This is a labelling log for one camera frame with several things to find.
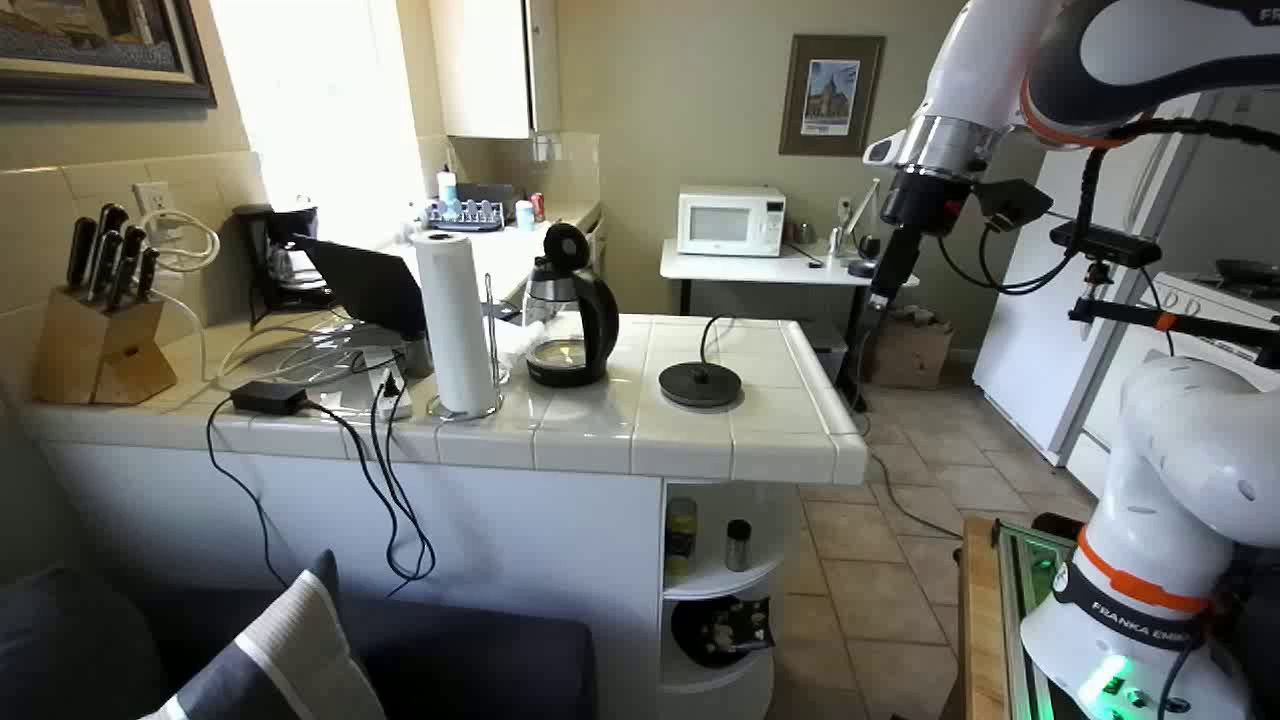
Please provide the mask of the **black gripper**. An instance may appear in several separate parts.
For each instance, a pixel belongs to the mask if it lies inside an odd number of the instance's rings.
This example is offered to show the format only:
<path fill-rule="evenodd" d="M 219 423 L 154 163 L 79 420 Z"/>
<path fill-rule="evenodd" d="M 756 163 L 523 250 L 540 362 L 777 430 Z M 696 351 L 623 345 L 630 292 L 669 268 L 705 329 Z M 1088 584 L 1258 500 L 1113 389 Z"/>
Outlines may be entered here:
<path fill-rule="evenodd" d="M 950 235 L 966 214 L 969 186 L 896 172 L 879 217 L 896 223 L 874 272 L 874 310 L 883 314 L 922 260 L 922 235 Z"/>

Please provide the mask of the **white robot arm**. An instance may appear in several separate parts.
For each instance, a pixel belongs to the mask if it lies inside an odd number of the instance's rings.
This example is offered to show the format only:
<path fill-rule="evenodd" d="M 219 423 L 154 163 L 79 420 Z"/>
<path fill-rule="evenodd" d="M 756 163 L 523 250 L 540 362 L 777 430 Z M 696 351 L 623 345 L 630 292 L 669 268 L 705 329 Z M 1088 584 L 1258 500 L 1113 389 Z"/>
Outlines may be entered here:
<path fill-rule="evenodd" d="M 1023 129 L 1095 155 L 1157 134 L 1161 103 L 1280 80 L 1276 0 L 969 0 L 892 172 L 892 302 L 943 235 L 991 149 Z M 1122 392 L 1105 495 L 1021 622 L 1021 650 L 1085 720 L 1254 720 L 1241 666 L 1210 635 L 1234 555 L 1280 543 L 1280 396 L 1197 356 L 1148 356 Z"/>

